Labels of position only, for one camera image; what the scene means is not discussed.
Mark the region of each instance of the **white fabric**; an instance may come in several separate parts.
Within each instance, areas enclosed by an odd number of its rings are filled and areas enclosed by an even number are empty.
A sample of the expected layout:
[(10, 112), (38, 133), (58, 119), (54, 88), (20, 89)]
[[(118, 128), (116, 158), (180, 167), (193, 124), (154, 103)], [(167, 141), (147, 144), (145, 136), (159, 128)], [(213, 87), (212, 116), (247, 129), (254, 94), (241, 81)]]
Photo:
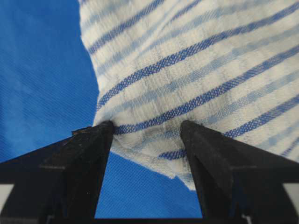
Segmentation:
[(194, 189), (192, 120), (298, 159), (298, 1), (81, 0), (80, 16), (113, 152)]

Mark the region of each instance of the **light blue stripe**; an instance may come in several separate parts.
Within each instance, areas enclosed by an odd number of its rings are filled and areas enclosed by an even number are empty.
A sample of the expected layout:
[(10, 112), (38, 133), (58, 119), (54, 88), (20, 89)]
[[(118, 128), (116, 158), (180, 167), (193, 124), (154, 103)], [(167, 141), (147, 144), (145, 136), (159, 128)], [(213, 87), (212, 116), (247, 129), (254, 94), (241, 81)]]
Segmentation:
[[(227, 105), (225, 107), (222, 107), (218, 110), (217, 113), (207, 117), (206, 119), (202, 120), (196, 120), (194, 121), (197, 124), (204, 124), (205, 126), (210, 126), (215, 124), (218, 121), (223, 120), (224, 118), (228, 117), (229, 115), (233, 114), (235, 111), (257, 101), (259, 98), (262, 98), (270, 93), (272, 93), (275, 90), (278, 90), (279, 88), (288, 85), (289, 83), (297, 80), (299, 78), (299, 70), (292, 72), (291, 74), (285, 75), (282, 78), (279, 78), (270, 84), (267, 84), (263, 87), (261, 87), (258, 90), (252, 91), (247, 96), (244, 96), (237, 101), (231, 103), (230, 105)], [(295, 131), (299, 127), (299, 121), (294, 125), (283, 131), (282, 133), (279, 133), (278, 135), (275, 135), (265, 142), (259, 144), (257, 147), (261, 149), (269, 149), (269, 147), (275, 145), (278, 141), (282, 140), (284, 137), (289, 135), (291, 132)], [(167, 130), (163, 134), (156, 135), (152, 138), (147, 138), (142, 141), (142, 143), (138, 146), (136, 146), (135, 150), (142, 150), (144, 147), (147, 146), (150, 142), (155, 142), (163, 139), (169, 139), (169, 138), (177, 138), (179, 137), (180, 128), (177, 127), (175, 129)]]
[(152, 27), (150, 27), (141, 37), (137, 38), (136, 40), (132, 41), (127, 47), (121, 50), (121, 52), (115, 53), (111, 58), (106, 60), (100, 67), (96, 69), (97, 71), (97, 78), (99, 78), (100, 75), (104, 74), (109, 68), (111, 68), (113, 65), (120, 62), (122, 59), (129, 56), (131, 53), (133, 53), (140, 45), (142, 45), (147, 39), (151, 37), (151, 35), (154, 33), (155, 30), (163, 23), (165, 18), (168, 16), (169, 13), (172, 12), (173, 8), (177, 6), (179, 3), (179, 0), (173, 4), (173, 6), (164, 13), (163, 17), (159, 19)]
[(181, 116), (183, 114), (186, 114), (195, 108), (209, 102), (210, 100), (219, 97), (220, 95), (223, 95), (224, 93), (230, 91), (231, 89), (235, 88), (236, 86), (246, 82), (247, 80), (263, 73), (264, 71), (274, 67), (275, 65), (282, 63), (284, 60), (286, 60), (289, 57), (292, 57), (296, 55), (299, 52), (299, 45), (285, 51), (282, 53), (279, 53), (275, 55), (274, 57), (269, 58), (268, 60), (265, 60), (261, 64), (253, 67), (252, 69), (244, 72), (243, 74), (191, 99), (190, 101), (172, 109), (167, 112), (164, 112), (160, 114), (159, 116), (146, 120), (144, 122), (140, 122), (137, 124), (128, 124), (128, 125), (121, 125), (115, 127), (115, 134), (127, 134), (127, 133), (134, 133), (138, 132), (140, 130), (161, 125), (164, 122), (173, 119), (175, 117)]
[(81, 1), (80, 1), (80, 5), (84, 5), (84, 4), (86, 4), (88, 1), (89, 1), (89, 0), (81, 0)]
[(219, 18), (224, 15), (230, 15), (230, 14), (240, 12), (240, 11), (245, 11), (249, 8), (264, 5), (271, 1), (273, 1), (273, 0), (254, 0), (254, 1), (249, 0), (244, 3), (233, 4), (231, 6), (223, 7), (223, 8), (219, 7), (215, 10), (206, 12), (202, 15), (197, 16), (195, 19), (188, 22), (187, 24), (185, 24), (175, 30), (170, 31), (169, 33), (165, 34), (161, 38), (157, 39), (150, 46), (148, 46), (146, 49), (144, 49), (138, 55), (138, 57), (142, 56), (144, 53), (153, 49), (155, 46), (163, 44), (164, 42), (169, 41), (172, 38), (175, 38), (181, 34), (188, 32), (189, 30), (195, 29), (200, 24), (208, 22), (209, 20), (216, 19), (216, 18)]
[(110, 15), (118, 8), (121, 8), (128, 4), (130, 0), (118, 0), (117, 2), (110, 2), (106, 7), (100, 11), (92, 14), (81, 26), (81, 33), (85, 33), (93, 24), (104, 19), (106, 16)]
[(179, 179), (184, 180), (185, 183), (191, 183), (191, 184), (194, 183), (191, 173), (177, 174), (177, 176)]
[(299, 138), (297, 138), (294, 142), (292, 142), (291, 146), (288, 149), (286, 149), (281, 155), (287, 157), (298, 144), (299, 144)]
[(255, 21), (251, 22), (245, 26), (240, 26), (235, 29), (226, 30), (224, 32), (221, 32), (219, 34), (213, 35), (203, 41), (200, 41), (194, 45), (191, 45), (188, 48), (185, 48), (177, 53), (174, 53), (172, 55), (168, 55), (167, 57), (161, 59), (160, 61), (156, 62), (155, 64), (152, 64), (150, 66), (147, 66), (143, 69), (140, 69), (133, 74), (129, 75), (128, 77), (124, 78), (122, 81), (120, 81), (116, 86), (114, 86), (112, 89), (110, 89), (107, 93), (105, 93), (98, 101), (97, 103), (97, 110), (100, 109), (102, 106), (104, 106), (112, 97), (119, 94), (121, 91), (126, 89), (128, 86), (132, 85), (133, 83), (139, 81), (140, 79), (144, 77), (148, 77), (150, 75), (158, 73), (160, 70), (167, 68), (169, 66), (172, 66), (178, 62), (181, 62), (185, 60), (188, 57), (191, 57), (200, 51), (207, 49), (211, 45), (214, 45), (222, 40), (228, 39), (232, 36), (239, 35), (239, 34), (245, 34), (249, 33), (253, 30), (256, 30), (258, 28), (261, 28), (263, 26), (268, 26), (270, 24), (273, 24), (277, 22), (278, 20), (294, 13), (299, 8), (299, 2), (290, 5), (289, 7), (279, 11), (278, 13)]
[(277, 145), (280, 141), (285, 139), (286, 137), (289, 137), (293, 132), (297, 131), (299, 128), (299, 120), (295, 122), (293, 125), (288, 127), (287, 129), (279, 132), (276, 135), (271, 136), (266, 141), (263, 141), (262, 143), (258, 144), (256, 147), (269, 150), (271, 147)]
[(109, 111), (105, 113), (104, 120), (112, 119), (116, 114), (127, 110), (127, 109), (135, 109), (137, 107), (142, 106), (143, 104), (147, 104), (153, 100), (156, 100), (157, 98), (161, 96), (168, 95), (178, 88), (183, 88), (184, 86), (189, 85), (192, 82), (198, 81), (199, 79), (205, 77), (209, 73), (215, 71), (216, 69), (220, 68), (221, 66), (235, 60), (237, 57), (244, 55), (246, 53), (252, 52), (260, 47), (264, 47), (266, 45), (269, 45), (271, 43), (281, 41), (285, 38), (291, 37), (292, 35), (296, 35), (299, 33), (299, 25), (288, 29), (284, 31), (283, 33), (280, 33), (278, 35), (274, 35), (272, 37), (267, 37), (264, 39), (261, 39), (257, 42), (251, 42), (248, 43), (245, 46), (232, 49), (232, 51), (226, 55), (223, 55), (221, 57), (218, 57), (211, 61), (209, 64), (203, 66), (201, 69), (193, 71), (192, 73), (180, 77), (176, 80), (173, 80), (171, 83), (166, 84), (162, 87), (159, 87), (153, 91), (148, 91), (145, 94), (132, 99), (128, 100), (121, 105), (117, 105), (113, 108), (111, 108)]
[(164, 30), (164, 28), (165, 28), (167, 25), (171, 24), (171, 23), (172, 23), (174, 20), (176, 20), (178, 17), (184, 15), (184, 14), (187, 13), (189, 10), (191, 10), (192, 8), (194, 8), (195, 6), (197, 6), (198, 3), (200, 3), (200, 2), (201, 2), (201, 0), (195, 0), (195, 1), (191, 2), (189, 5), (187, 5), (185, 8), (183, 8), (182, 10), (178, 11), (178, 13), (176, 13), (176, 14), (173, 16), (173, 18), (172, 18), (168, 23), (166, 23), (166, 24), (163, 26), (162, 30)]
[(148, 14), (156, 10), (156, 8), (159, 5), (161, 5), (163, 2), (164, 0), (154, 0), (145, 8), (143, 8), (140, 12), (138, 12), (136, 15), (134, 15), (127, 21), (123, 22), (119, 26), (115, 27), (114, 29), (110, 30), (109, 32), (105, 33), (103, 36), (97, 39), (95, 43), (92, 44), (92, 46), (88, 48), (87, 50), (88, 53), (92, 55), (95, 52), (97, 52), (97, 50), (100, 49), (102, 46), (104, 46), (107, 42), (112, 41), (116, 36), (121, 34), (124, 30), (135, 25), (141, 18), (147, 16)]

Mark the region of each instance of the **blue stripe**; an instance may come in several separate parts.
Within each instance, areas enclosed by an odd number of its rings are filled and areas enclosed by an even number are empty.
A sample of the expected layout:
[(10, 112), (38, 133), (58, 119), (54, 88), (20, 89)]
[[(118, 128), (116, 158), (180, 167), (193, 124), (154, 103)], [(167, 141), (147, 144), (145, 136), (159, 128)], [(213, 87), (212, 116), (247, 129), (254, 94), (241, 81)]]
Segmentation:
[[(260, 89), (258, 89), (256, 91), (252, 91), (248, 95), (238, 99), (237, 101), (231, 103), (230, 105), (222, 107), (221, 109), (218, 110), (217, 113), (215, 113), (205, 119), (196, 120), (195, 123), (204, 124), (205, 126), (211, 126), (212, 124), (215, 124), (216, 122), (218, 122), (220, 120), (223, 120), (224, 118), (231, 115), (235, 111), (257, 101), (259, 98), (262, 98), (262, 97), (266, 96), (267, 94), (272, 93), (273, 91), (275, 91), (285, 85), (288, 85), (289, 83), (297, 80), (298, 78), (299, 78), (299, 70), (292, 72), (282, 78), (279, 78), (279, 79), (273, 81), (272, 83), (261, 87)], [(298, 127), (299, 127), (299, 121), (298, 121), (297, 126), (289, 127), (289, 129), (287, 131), (280, 133), (278, 136), (273, 136), (273, 137), (269, 138), (268, 140), (261, 143), (257, 147), (266, 150), (270, 147), (269, 144), (271, 144), (271, 146), (275, 145), (279, 140), (288, 136), (292, 131), (296, 130), (296, 128), (298, 128)], [(134, 147), (134, 150), (142, 150), (150, 142), (156, 142), (159, 140), (164, 140), (164, 139), (169, 139), (169, 138), (177, 138), (177, 137), (179, 137), (179, 133), (180, 133), (179, 127), (167, 130), (163, 134), (159, 134), (159, 135), (153, 136), (151, 138), (144, 139), (141, 144)]]
[(276, 56), (264, 61), (263, 63), (257, 65), (256, 67), (244, 72), (242, 75), (237, 76), (218, 87), (215, 87), (208, 92), (190, 100), (189, 102), (176, 107), (170, 111), (167, 111), (158, 117), (155, 117), (151, 120), (144, 121), (142, 123), (138, 123), (136, 125), (121, 125), (116, 128), (115, 134), (127, 134), (140, 131), (142, 129), (146, 129), (151, 126), (160, 125), (174, 117), (180, 116), (182, 114), (188, 113), (200, 105), (209, 102), (210, 100), (226, 93), (227, 91), (235, 88), (236, 86), (244, 83), (248, 79), (263, 73), (264, 71), (272, 68), (273, 66), (283, 62), (285, 59), (297, 54), (299, 52), (299, 45), (294, 48), (289, 49), (283, 53), (279, 53)]
[(159, 21), (157, 21), (152, 27), (150, 27), (141, 37), (132, 41), (127, 47), (122, 49), (121, 52), (115, 53), (111, 58), (106, 60), (100, 67), (98, 67), (97, 78), (99, 78), (100, 75), (104, 74), (109, 68), (113, 67), (113, 65), (130, 55), (136, 49), (138, 49), (140, 45), (142, 45), (148, 38), (150, 38), (154, 31), (157, 30), (161, 23), (163, 23), (168, 14), (172, 12), (173, 8), (179, 3), (179, 1), (177, 0), (174, 3), (175, 4), (173, 4), (172, 7), (164, 13), (163, 17), (159, 19)]
[(299, 144), (299, 138), (297, 138), (292, 144), (291, 146), (285, 150), (281, 155), (287, 157), (291, 151)]
[(280, 33), (278, 35), (274, 35), (272, 37), (267, 37), (264, 39), (261, 39), (257, 42), (250, 42), (245, 46), (232, 49), (232, 51), (226, 55), (220, 56), (213, 61), (211, 61), (209, 64), (203, 66), (199, 70), (195, 70), (192, 73), (180, 77), (176, 80), (173, 80), (171, 83), (166, 84), (164, 86), (161, 86), (155, 90), (148, 91), (145, 94), (136, 97), (135, 99), (128, 100), (120, 105), (117, 105), (110, 110), (108, 110), (103, 120), (112, 119), (116, 114), (119, 112), (122, 112), (128, 108), (135, 109), (136, 107), (140, 107), (143, 104), (148, 104), (149, 102), (156, 100), (160, 96), (165, 96), (167, 94), (170, 94), (174, 92), (178, 88), (182, 88), (186, 85), (189, 85), (190, 83), (193, 83), (200, 78), (205, 77), (212, 71), (215, 71), (216, 69), (220, 68), (221, 66), (235, 60), (237, 57), (247, 54), (249, 52), (252, 52), (260, 47), (264, 47), (266, 45), (269, 45), (271, 43), (283, 40), (285, 38), (291, 37), (292, 35), (296, 35), (299, 33), (299, 25), (284, 31), (283, 33)]
[(116, 9), (123, 7), (128, 4), (130, 0), (119, 0), (118, 2), (110, 2), (106, 7), (101, 9), (100, 11), (92, 14), (87, 21), (83, 22), (81, 26), (81, 33), (85, 33), (93, 24), (102, 20), (106, 16), (110, 15)]
[(186, 156), (186, 151), (184, 149), (181, 149), (179, 151), (162, 153), (158, 156), (158, 158), (164, 158), (167, 160), (177, 160), (185, 156)]
[(117, 95), (120, 91), (127, 88), (129, 85), (139, 81), (143, 77), (147, 77), (149, 75), (155, 74), (159, 72), (162, 68), (169, 67), (173, 64), (176, 64), (180, 61), (185, 60), (187, 57), (190, 57), (209, 46), (220, 42), (221, 40), (227, 39), (231, 36), (238, 35), (238, 34), (244, 34), (251, 32), (252, 30), (258, 29), (262, 26), (270, 25), (285, 16), (295, 12), (299, 8), (299, 2), (291, 5), (290, 7), (287, 7), (286, 9), (274, 14), (273, 16), (267, 17), (265, 19), (252, 22), (246, 26), (241, 26), (232, 30), (227, 30), (225, 32), (222, 32), (217, 35), (213, 35), (197, 44), (194, 44), (184, 50), (179, 51), (178, 53), (169, 55), (162, 60), (158, 61), (156, 64), (150, 65), (148, 67), (145, 67), (141, 70), (138, 70), (131, 74), (130, 76), (126, 77), (123, 81), (118, 83), (115, 87), (113, 87), (111, 90), (109, 90), (98, 102), (97, 109), (100, 109), (103, 105), (105, 105), (109, 99), (111, 99), (113, 96)]
[(262, 114), (261, 116), (251, 120), (250, 122), (247, 122), (246, 124), (244, 124), (238, 128), (235, 128), (233, 130), (226, 132), (224, 135), (227, 137), (230, 137), (230, 138), (236, 138), (240, 135), (243, 135), (246, 132), (254, 130), (254, 129), (268, 123), (269, 121), (275, 119), (276, 117), (280, 116), (284, 112), (287, 112), (288, 110), (294, 108), (298, 104), (299, 104), (299, 95), (291, 98), (290, 100), (275, 107), (274, 109)]
[(144, 53), (148, 52), (149, 50), (153, 49), (157, 45), (160, 45), (166, 41), (169, 41), (172, 38), (175, 38), (181, 34), (184, 34), (184, 33), (188, 32), (189, 30), (195, 29), (202, 23), (208, 22), (209, 20), (216, 19), (216, 18), (219, 18), (224, 15), (230, 15), (230, 14), (234, 14), (236, 12), (244, 11), (244, 10), (247, 10), (248, 8), (257, 7), (259, 5), (264, 5), (271, 1), (273, 1), (273, 0), (246, 1), (244, 3), (233, 4), (231, 6), (223, 7), (223, 8), (219, 7), (215, 10), (206, 12), (202, 15), (197, 16), (195, 19), (188, 22), (187, 24), (185, 24), (175, 30), (170, 31), (167, 34), (165, 34), (164, 36), (162, 36), (161, 38), (155, 40), (151, 45), (149, 45), (146, 49), (144, 49), (138, 55), (138, 57), (140, 57)]
[(297, 122), (295, 122), (294, 124), (292, 124), (287, 129), (279, 132), (276, 135), (271, 136), (266, 141), (263, 141), (262, 143), (258, 144), (256, 147), (264, 149), (264, 150), (269, 150), (272, 146), (277, 145), (277, 143), (279, 143), (286, 137), (289, 137), (293, 132), (297, 131), (298, 128), (299, 128), (299, 120)]
[(190, 9), (192, 9), (193, 7), (197, 6), (197, 4), (201, 2), (201, 0), (195, 0), (192, 3), (190, 3), (189, 5), (187, 5), (185, 8), (183, 8), (182, 10), (178, 11), (178, 13), (176, 13), (173, 18), (171, 19), (170, 22), (176, 20), (178, 17), (184, 15), (185, 13), (187, 13)]
[(164, 0), (154, 0), (152, 3), (150, 3), (148, 6), (143, 8), (139, 13), (134, 15), (129, 20), (125, 21), (121, 25), (117, 26), (116, 28), (112, 29), (108, 33), (104, 34), (102, 37), (100, 37), (89, 49), (89, 54), (94, 54), (97, 52), (99, 48), (101, 48), (105, 43), (111, 41), (116, 36), (121, 34), (125, 29), (133, 26), (135, 23), (137, 23), (142, 17), (148, 15), (152, 11), (154, 11), (160, 4), (162, 4)]

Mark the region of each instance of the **cloth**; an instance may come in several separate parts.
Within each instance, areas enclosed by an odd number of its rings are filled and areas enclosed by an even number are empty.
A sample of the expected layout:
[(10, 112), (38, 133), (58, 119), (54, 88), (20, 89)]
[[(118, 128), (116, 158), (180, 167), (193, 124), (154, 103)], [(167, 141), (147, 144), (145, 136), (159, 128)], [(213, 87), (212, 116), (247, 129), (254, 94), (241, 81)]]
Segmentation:
[[(0, 161), (93, 124), (99, 94), (79, 3), (0, 1)], [(201, 217), (195, 191), (111, 153), (96, 218)]]
[(182, 121), (298, 160), (299, 2), (80, 0), (111, 150), (189, 189)]

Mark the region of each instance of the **blue surface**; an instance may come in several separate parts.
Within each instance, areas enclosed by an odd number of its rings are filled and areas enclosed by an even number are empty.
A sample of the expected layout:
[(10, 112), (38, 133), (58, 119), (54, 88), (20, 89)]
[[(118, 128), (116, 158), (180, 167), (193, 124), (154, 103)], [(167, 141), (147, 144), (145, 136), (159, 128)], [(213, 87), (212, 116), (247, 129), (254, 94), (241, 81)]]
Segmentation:
[[(98, 87), (78, 3), (0, 2), (0, 161), (90, 126)], [(196, 193), (110, 154), (96, 217), (200, 217)]]

